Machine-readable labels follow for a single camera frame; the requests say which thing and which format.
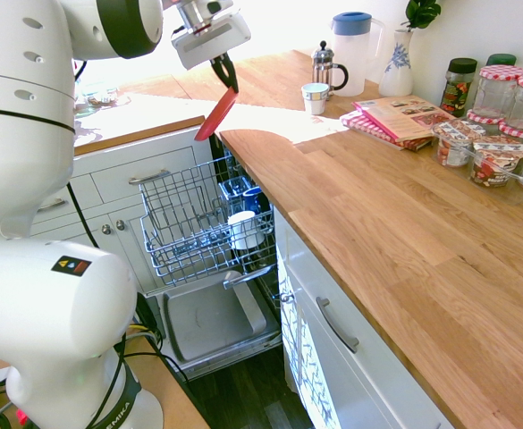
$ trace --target cookbook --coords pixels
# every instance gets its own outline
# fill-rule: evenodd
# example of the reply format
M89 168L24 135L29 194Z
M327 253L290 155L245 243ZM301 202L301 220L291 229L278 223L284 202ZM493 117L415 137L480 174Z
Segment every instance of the cookbook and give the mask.
M425 137L414 140L394 141L392 137L386 134L382 128L378 127L374 122L370 121L360 110L355 110L349 114L341 116L341 123L345 127L353 130L362 131L370 136L381 139L384 142L394 145L399 150L404 148L417 152L420 148L432 143L431 137Z
M430 137L434 124L456 119L416 96L378 98L353 105L396 142Z

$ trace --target dark floor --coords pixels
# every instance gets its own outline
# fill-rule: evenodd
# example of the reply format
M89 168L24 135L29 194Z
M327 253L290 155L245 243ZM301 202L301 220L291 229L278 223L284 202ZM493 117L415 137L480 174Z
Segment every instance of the dark floor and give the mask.
M212 429L308 429L299 397L285 382L283 348L270 349L190 382Z

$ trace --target dishwasher rack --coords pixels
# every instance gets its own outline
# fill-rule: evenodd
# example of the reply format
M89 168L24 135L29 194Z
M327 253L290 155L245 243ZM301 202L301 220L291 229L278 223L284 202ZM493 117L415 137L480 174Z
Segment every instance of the dishwasher rack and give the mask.
M230 288L276 268L271 206L228 224L245 208L242 193L254 186L231 155L180 172L161 172L139 184L146 251L165 287L231 268L241 276L228 278L225 286Z

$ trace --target dishwasher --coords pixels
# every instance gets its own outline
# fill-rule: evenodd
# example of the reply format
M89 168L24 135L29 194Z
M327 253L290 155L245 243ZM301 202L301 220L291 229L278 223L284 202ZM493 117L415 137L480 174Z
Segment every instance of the dishwasher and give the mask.
M190 379L282 343L273 207L247 197L260 189L223 155L139 185L145 248L164 283L145 297L160 351ZM265 204L246 210L251 201Z

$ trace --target white cup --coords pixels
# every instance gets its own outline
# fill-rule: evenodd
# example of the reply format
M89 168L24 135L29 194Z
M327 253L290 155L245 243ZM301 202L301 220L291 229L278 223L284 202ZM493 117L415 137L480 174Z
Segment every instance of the white cup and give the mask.
M301 88L308 114L321 114L325 111L325 101L329 95L326 83L308 83Z
M255 220L255 212L246 210L229 216L227 224L231 227L232 248L246 250L255 248L265 239Z

